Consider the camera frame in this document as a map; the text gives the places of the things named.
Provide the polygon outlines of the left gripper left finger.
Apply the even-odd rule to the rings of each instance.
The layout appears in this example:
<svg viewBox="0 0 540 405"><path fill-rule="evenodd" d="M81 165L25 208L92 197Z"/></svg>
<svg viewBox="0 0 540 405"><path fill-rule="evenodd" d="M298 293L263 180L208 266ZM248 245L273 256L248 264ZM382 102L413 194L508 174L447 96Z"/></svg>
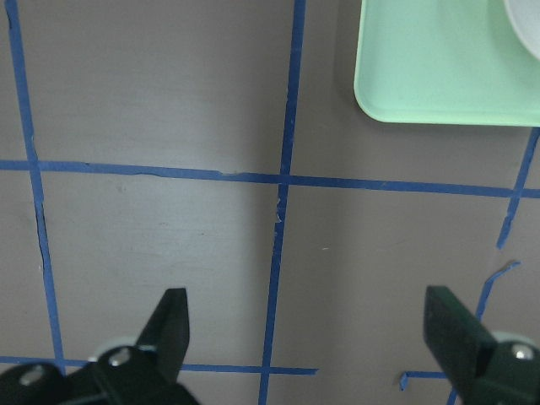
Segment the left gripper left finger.
<svg viewBox="0 0 540 405"><path fill-rule="evenodd" d="M49 362L1 374L2 404L197 404L177 381L190 341L187 293L167 289L133 345L63 375Z"/></svg>

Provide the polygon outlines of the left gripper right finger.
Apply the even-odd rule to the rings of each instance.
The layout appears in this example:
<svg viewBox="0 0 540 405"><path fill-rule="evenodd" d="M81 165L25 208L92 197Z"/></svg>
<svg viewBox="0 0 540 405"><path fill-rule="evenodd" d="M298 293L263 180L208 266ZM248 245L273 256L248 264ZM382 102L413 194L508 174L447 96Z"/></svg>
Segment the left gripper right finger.
<svg viewBox="0 0 540 405"><path fill-rule="evenodd" d="M424 341L462 403L539 403L539 347L490 332L445 286L425 291Z"/></svg>

